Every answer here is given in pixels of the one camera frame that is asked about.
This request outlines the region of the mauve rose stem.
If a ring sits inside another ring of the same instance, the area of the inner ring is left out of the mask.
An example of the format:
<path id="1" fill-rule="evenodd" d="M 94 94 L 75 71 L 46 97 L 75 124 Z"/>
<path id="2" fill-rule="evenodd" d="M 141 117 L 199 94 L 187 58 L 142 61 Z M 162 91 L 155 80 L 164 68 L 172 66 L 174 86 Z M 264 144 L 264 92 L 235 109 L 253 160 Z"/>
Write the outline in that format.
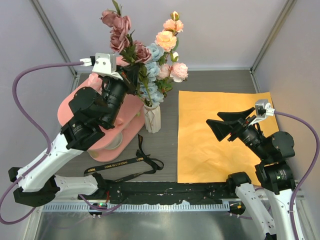
<path id="1" fill-rule="evenodd" d="M 151 51 L 140 41 L 133 40 L 132 22 L 129 16 L 122 15 L 122 6 L 117 1 L 112 1 L 114 9 L 106 9 L 102 12 L 100 20 L 110 28 L 110 48 L 113 52 L 122 56 L 122 60 L 130 66 L 138 69 L 138 95 L 148 107 L 152 106 L 150 90 L 146 90 L 146 96 L 140 87 L 148 87 L 150 74 L 146 64 L 151 60 Z"/>

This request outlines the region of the blue flower stem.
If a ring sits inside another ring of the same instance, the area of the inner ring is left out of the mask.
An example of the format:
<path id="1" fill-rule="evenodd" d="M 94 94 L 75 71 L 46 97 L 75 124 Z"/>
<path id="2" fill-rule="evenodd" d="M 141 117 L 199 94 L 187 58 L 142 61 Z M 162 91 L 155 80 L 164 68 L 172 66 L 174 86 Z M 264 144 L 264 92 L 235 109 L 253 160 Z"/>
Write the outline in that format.
<path id="1" fill-rule="evenodd" d="M 158 90 L 156 84 L 157 76 L 160 73 L 158 61 L 164 56 L 164 49 L 155 43 L 146 47 L 151 53 L 151 60 L 145 64 L 147 80 L 140 82 L 139 96 L 147 107 L 156 108 L 163 102 L 164 95 Z"/>

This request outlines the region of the orange wrapping paper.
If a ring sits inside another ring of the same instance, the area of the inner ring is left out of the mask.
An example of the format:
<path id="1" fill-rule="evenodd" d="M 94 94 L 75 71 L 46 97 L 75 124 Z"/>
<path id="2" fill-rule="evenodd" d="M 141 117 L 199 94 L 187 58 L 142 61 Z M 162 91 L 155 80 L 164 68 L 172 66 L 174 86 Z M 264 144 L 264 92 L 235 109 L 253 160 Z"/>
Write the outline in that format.
<path id="1" fill-rule="evenodd" d="M 272 101 L 269 92 L 225 93 L 180 91 L 178 93 L 177 182 L 224 182 L 229 174 L 245 172 L 260 185 L 255 165 L 260 159 L 239 139 L 218 141 L 208 119 L 218 120 L 218 112 L 241 112 L 256 101 Z"/>

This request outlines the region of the light pink peony stem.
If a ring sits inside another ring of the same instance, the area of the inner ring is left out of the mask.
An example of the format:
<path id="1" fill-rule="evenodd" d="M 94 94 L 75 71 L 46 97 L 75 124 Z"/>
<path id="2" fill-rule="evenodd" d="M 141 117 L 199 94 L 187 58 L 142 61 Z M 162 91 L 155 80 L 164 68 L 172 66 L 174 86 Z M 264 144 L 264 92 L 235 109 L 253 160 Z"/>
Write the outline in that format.
<path id="1" fill-rule="evenodd" d="M 182 83 L 187 81 L 188 67 L 182 62 L 178 62 L 179 54 L 176 51 L 164 53 L 157 61 L 159 73 L 156 76 L 156 85 L 158 90 L 166 98 L 168 92 L 173 89 L 173 83 Z"/>

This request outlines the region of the peach rose stem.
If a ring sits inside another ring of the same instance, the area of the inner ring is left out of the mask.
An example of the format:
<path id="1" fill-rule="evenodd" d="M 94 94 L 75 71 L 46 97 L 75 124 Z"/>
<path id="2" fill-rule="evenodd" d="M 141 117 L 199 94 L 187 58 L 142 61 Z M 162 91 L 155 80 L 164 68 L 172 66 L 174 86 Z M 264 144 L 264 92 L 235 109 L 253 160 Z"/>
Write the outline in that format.
<path id="1" fill-rule="evenodd" d="M 170 14 L 170 19 L 163 24 L 163 30 L 155 36 L 154 43 L 164 50 L 163 56 L 158 61 L 161 66 L 168 61 L 169 56 L 171 60 L 178 59 L 177 56 L 173 56 L 173 52 L 178 48 L 179 38 L 177 35 L 183 32 L 183 28 L 184 24 L 180 20 L 180 14 L 173 11 Z"/>

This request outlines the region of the black ribbon gold lettering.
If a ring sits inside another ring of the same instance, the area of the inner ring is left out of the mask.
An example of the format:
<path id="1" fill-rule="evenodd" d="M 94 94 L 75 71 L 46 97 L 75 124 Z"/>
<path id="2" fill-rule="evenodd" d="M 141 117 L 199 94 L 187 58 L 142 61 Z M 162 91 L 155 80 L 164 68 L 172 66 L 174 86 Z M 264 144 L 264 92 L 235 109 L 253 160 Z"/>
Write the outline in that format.
<path id="1" fill-rule="evenodd" d="M 144 162 L 147 165 L 151 166 L 151 170 L 133 173 L 116 180 L 109 180 L 109 182 L 112 182 L 112 183 L 127 182 L 141 175 L 145 175 L 145 174 L 152 175 L 152 174 L 155 174 L 157 171 L 161 171 L 164 168 L 165 164 L 161 160 L 157 158 L 150 158 L 149 154 L 145 154 L 143 151 L 142 145 L 143 145 L 143 136 L 138 134 L 138 150 L 136 151 L 136 157 L 117 161 L 114 163 L 107 163 L 107 164 L 87 168 L 84 171 L 83 175 L 86 177 L 89 175 L 93 175 L 99 171 L 109 170 L 109 169 L 122 167 L 130 164 L 140 163 L 140 162 Z"/>

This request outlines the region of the pink rose stem large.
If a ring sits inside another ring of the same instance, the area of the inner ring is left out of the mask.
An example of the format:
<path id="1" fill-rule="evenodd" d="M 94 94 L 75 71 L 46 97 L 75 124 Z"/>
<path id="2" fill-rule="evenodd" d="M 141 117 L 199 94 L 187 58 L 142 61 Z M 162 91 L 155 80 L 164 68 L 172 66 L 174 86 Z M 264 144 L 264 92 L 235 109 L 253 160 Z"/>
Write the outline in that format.
<path id="1" fill-rule="evenodd" d="M 88 77 L 88 86 L 93 89 L 99 89 L 101 87 L 101 80 L 97 73 L 91 73 Z"/>

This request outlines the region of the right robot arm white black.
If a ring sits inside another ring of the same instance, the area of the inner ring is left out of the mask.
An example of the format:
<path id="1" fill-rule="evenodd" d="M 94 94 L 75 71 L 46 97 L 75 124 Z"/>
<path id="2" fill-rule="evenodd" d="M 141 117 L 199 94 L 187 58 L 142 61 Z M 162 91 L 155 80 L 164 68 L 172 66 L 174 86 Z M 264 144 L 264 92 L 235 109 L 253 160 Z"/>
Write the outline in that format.
<path id="1" fill-rule="evenodd" d="M 303 240 L 305 238 L 294 197 L 296 183 L 287 159 L 295 156 L 294 139 L 285 131 L 265 137 L 259 122 L 273 116 L 269 103 L 242 112 L 218 112 L 220 120 L 206 123 L 218 141 L 239 139 L 259 159 L 255 174 L 269 200 L 269 213 L 258 199 L 251 179 L 245 172 L 228 175 L 226 193 L 240 198 L 251 215 L 262 240 Z"/>

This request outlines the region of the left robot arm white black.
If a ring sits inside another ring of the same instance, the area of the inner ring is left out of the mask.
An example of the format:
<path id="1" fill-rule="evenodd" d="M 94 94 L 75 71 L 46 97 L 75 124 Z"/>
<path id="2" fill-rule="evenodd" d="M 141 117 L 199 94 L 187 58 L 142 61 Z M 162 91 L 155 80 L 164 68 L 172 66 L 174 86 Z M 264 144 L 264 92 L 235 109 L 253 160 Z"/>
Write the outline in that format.
<path id="1" fill-rule="evenodd" d="M 66 163 L 87 151 L 105 136 L 103 129 L 113 129 L 116 117 L 127 94 L 135 95 L 139 75 L 138 65 L 117 66 L 111 73 L 100 73 L 102 92 L 91 86 L 78 89 L 68 106 L 72 118 L 61 127 L 53 143 L 39 160 L 8 173 L 18 185 L 14 200 L 18 204 L 40 207 L 56 197 L 85 196 L 102 199 L 106 182 L 99 173 L 83 177 L 62 177 L 56 172 Z"/>

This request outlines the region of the white ribbed ceramic vase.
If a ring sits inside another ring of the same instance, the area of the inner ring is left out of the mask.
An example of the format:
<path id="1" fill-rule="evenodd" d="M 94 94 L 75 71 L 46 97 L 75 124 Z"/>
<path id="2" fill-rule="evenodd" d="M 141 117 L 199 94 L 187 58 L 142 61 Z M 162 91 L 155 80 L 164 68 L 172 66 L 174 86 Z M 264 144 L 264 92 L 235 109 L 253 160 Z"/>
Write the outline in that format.
<path id="1" fill-rule="evenodd" d="M 146 130 L 152 134 L 157 133 L 161 129 L 160 105 L 157 105 L 156 107 L 145 105 L 143 110 Z"/>

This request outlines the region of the pink wooden tiered shelf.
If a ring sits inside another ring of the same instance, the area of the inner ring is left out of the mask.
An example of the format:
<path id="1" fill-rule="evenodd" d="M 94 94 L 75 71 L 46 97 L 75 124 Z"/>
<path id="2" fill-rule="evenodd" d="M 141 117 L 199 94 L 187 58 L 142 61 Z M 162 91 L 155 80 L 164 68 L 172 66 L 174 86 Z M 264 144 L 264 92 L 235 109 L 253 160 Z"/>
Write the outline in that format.
<path id="1" fill-rule="evenodd" d="M 116 65 L 119 74 L 122 67 L 130 66 L 128 63 L 121 65 L 117 57 Z M 144 118 L 137 116 L 143 111 L 143 103 L 137 91 L 135 95 L 126 94 L 121 107 L 112 110 L 102 98 L 102 76 L 98 77 L 101 87 L 90 87 L 87 78 L 62 101 L 57 118 L 68 150 L 96 152 L 96 160 L 109 162 L 124 150 L 143 127 Z M 105 149 L 120 132 L 123 136 L 120 146 L 112 150 Z"/>

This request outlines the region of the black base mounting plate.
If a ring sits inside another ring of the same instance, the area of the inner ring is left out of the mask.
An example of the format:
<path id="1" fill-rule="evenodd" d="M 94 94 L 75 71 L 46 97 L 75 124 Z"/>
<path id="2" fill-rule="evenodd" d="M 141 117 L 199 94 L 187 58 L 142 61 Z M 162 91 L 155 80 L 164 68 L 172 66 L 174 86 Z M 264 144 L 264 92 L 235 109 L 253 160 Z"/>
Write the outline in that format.
<path id="1" fill-rule="evenodd" d="M 183 201 L 191 205 L 221 204 L 222 200 L 236 199 L 226 182 L 177 183 L 171 182 L 108 182 L 103 189 L 87 200 L 109 200 L 111 204 L 173 205 Z"/>

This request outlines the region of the aluminium frame post left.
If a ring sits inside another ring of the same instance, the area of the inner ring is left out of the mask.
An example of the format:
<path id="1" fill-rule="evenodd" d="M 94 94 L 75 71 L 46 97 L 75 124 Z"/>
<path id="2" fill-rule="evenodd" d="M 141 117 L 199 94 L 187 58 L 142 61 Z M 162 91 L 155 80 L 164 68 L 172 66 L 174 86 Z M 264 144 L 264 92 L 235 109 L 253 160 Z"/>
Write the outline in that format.
<path id="1" fill-rule="evenodd" d="M 37 13 L 40 21 L 42 22 L 45 30 L 47 31 L 50 39 L 52 40 L 54 46 L 56 47 L 58 53 L 60 54 L 60 56 L 62 57 L 62 59 L 65 62 L 71 62 L 65 48 L 63 47 L 56 31 L 54 30 L 47 14 L 45 13 L 41 3 L 39 0 L 29 0 L 30 4 L 32 5 L 33 9 L 35 10 L 35 12 Z"/>

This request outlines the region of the aluminium frame post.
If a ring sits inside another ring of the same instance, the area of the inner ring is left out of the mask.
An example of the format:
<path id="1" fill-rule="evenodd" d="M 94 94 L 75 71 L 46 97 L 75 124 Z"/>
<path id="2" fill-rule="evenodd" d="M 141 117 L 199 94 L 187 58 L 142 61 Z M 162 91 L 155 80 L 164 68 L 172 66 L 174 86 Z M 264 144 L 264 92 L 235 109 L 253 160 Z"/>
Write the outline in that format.
<path id="1" fill-rule="evenodd" d="M 278 36 L 280 30 L 282 29 L 286 19 L 289 17 L 292 9 L 294 8 L 297 0 L 286 0 L 285 4 L 280 11 L 278 17 L 276 18 L 267 38 L 265 39 L 262 47 L 255 58 L 252 67 L 250 68 L 250 73 L 253 75 L 257 70 L 258 66 L 260 65 L 261 61 L 263 60 L 264 56 L 266 55 L 267 51 L 271 47 L 272 43 L 275 41 L 276 37 Z"/>
<path id="2" fill-rule="evenodd" d="M 65 62 L 71 62 L 65 48 L 63 47 L 56 31 L 54 30 L 47 14 L 45 13 L 41 3 L 39 0 L 29 0 L 30 4 L 32 5 L 33 9 L 35 10 L 35 12 L 37 13 L 40 21 L 42 22 L 45 30 L 47 31 L 50 39 L 52 40 L 54 46 L 56 47 L 58 53 L 60 54 L 60 56 L 62 57 L 62 59 Z"/>

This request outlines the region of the aluminium frame post right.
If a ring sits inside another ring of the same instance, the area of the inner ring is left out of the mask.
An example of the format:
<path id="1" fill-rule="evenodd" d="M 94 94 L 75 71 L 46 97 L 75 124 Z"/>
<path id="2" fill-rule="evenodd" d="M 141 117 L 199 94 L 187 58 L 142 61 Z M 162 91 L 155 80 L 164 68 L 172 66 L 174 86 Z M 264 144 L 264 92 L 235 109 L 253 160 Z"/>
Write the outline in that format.
<path id="1" fill-rule="evenodd" d="M 252 67 L 250 68 L 250 73 L 253 75 L 257 70 L 258 66 L 260 65 L 261 61 L 263 60 L 264 56 L 266 55 L 267 51 L 271 47 L 272 43 L 275 41 L 276 37 L 278 36 L 280 30 L 282 29 L 286 19 L 289 17 L 292 9 L 294 8 L 297 0 L 286 0 L 285 4 L 280 11 L 278 17 L 276 18 L 267 38 L 265 39 L 262 47 L 255 58 Z"/>

